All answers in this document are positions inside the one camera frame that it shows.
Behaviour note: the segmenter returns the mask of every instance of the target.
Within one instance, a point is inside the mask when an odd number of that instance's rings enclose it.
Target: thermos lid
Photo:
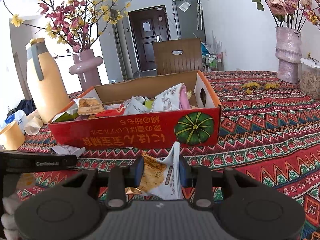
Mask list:
[[[31,39],[29,43],[26,45],[26,49],[29,49],[33,44],[44,42],[44,38]]]

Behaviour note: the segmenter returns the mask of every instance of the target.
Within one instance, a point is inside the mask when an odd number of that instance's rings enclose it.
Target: floor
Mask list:
[[[153,77],[157,75],[157,70],[149,70],[149,71],[137,71],[133,74],[133,78],[139,78],[139,77]]]

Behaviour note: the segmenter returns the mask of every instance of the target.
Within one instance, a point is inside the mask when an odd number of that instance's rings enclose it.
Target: thermos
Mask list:
[[[28,87],[43,123],[48,123],[70,103],[70,98],[44,38],[32,39],[26,49]]]

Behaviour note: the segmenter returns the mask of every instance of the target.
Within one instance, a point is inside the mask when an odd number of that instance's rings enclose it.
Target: pink ceramic vase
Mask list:
[[[276,57],[279,59],[278,78],[291,84],[298,83],[301,63],[301,33],[287,27],[276,27]]]
[[[98,66],[103,63],[102,57],[95,57],[93,49],[87,49],[74,54],[75,64],[69,68],[71,75],[78,74],[82,91],[86,91],[92,86],[101,85]]]

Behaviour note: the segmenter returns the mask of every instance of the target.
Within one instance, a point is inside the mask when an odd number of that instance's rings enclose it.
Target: yellow cup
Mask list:
[[[6,150],[16,151],[24,143],[24,140],[25,137],[16,121],[9,123],[0,131],[0,144]]]

